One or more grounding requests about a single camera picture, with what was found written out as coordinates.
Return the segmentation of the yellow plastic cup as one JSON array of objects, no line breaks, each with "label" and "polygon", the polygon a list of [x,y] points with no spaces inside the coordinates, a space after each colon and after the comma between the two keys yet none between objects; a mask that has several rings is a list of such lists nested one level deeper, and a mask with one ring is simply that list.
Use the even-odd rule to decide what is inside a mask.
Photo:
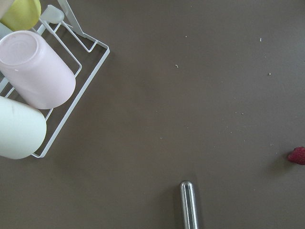
[{"label": "yellow plastic cup", "polygon": [[40,16],[39,0],[15,0],[0,22],[12,31],[29,30],[38,23]]}]

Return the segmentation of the pink plastic cup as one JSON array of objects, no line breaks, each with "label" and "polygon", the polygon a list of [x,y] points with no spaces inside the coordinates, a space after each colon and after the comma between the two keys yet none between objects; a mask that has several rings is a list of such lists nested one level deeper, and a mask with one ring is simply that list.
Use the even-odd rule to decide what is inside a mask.
[{"label": "pink plastic cup", "polygon": [[64,104],[76,86],[74,73],[38,34],[16,31],[0,41],[0,70],[32,107]]}]

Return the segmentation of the red strawberry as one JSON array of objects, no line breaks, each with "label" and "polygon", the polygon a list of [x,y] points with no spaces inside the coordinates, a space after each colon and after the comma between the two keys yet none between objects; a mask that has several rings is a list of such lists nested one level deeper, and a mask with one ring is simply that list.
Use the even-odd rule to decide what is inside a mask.
[{"label": "red strawberry", "polygon": [[287,157],[288,161],[304,165],[305,164],[305,148],[300,146],[296,147]]}]

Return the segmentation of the white plastic cup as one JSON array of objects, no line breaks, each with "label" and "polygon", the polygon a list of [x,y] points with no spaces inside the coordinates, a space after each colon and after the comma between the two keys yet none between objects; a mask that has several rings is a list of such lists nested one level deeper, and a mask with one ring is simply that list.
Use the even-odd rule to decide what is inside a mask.
[{"label": "white plastic cup", "polygon": [[43,114],[24,103],[0,98],[0,155],[22,159],[43,143],[47,124]]}]

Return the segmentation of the steel muddler rod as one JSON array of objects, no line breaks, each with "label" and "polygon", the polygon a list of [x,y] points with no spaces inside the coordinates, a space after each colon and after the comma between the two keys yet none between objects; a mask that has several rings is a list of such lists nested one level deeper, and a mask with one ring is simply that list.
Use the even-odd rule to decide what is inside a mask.
[{"label": "steel muddler rod", "polygon": [[182,181],[180,183],[180,194],[184,228],[198,229],[198,217],[193,183],[188,180]]}]

